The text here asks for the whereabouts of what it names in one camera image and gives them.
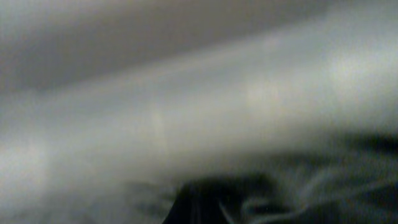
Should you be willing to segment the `black garment with tag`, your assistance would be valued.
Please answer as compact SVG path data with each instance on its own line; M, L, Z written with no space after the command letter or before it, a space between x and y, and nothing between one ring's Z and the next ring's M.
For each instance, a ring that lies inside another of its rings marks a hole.
M166 223L396 223L397 138L352 134L321 152L263 159L256 171L179 186Z

